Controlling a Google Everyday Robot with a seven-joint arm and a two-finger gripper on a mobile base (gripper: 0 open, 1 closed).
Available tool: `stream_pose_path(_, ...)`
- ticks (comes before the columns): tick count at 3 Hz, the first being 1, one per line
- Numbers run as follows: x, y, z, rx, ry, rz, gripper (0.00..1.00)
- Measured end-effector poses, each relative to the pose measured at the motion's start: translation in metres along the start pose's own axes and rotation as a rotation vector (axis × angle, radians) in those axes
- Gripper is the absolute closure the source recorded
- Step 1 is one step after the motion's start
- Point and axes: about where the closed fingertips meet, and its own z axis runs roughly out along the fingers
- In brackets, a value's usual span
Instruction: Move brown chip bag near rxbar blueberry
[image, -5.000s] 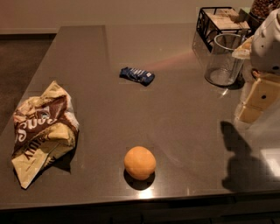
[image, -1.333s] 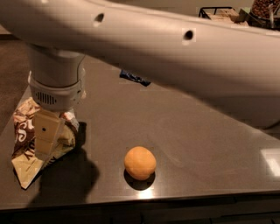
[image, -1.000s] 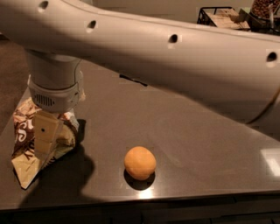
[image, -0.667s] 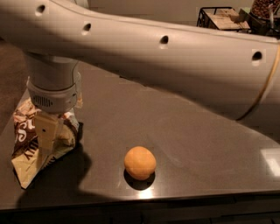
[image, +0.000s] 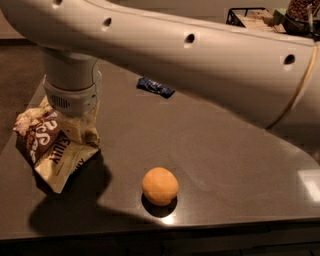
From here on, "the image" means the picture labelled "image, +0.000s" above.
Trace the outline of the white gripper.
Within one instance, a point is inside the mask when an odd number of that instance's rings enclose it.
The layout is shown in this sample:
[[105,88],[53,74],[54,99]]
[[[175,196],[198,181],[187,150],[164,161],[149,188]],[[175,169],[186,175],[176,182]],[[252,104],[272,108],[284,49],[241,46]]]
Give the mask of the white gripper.
[[76,143],[99,143],[96,113],[91,110],[96,108],[100,101],[101,78],[102,74],[97,72],[93,84],[80,90],[60,89],[44,78],[43,85],[49,104],[65,114],[61,115],[61,130]]

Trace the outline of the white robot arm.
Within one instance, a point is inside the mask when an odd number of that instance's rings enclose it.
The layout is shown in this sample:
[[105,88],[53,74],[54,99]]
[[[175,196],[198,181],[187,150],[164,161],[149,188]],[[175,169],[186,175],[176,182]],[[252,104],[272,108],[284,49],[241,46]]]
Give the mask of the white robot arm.
[[319,146],[319,45],[311,39],[119,6],[1,0],[42,47],[105,59],[212,101],[309,151]]

